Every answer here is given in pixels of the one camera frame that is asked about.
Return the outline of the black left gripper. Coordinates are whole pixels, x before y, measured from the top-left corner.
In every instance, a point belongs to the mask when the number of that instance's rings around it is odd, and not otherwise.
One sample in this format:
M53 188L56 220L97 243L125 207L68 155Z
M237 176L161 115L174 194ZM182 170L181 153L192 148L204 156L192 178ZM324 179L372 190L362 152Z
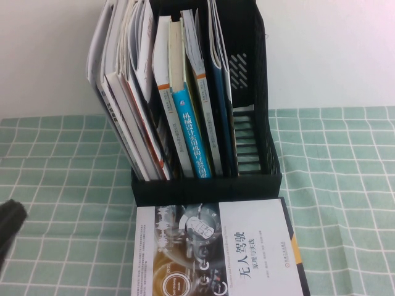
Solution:
M14 237L20 231L27 216L25 207L18 201L10 199L1 204L1 262L5 261Z

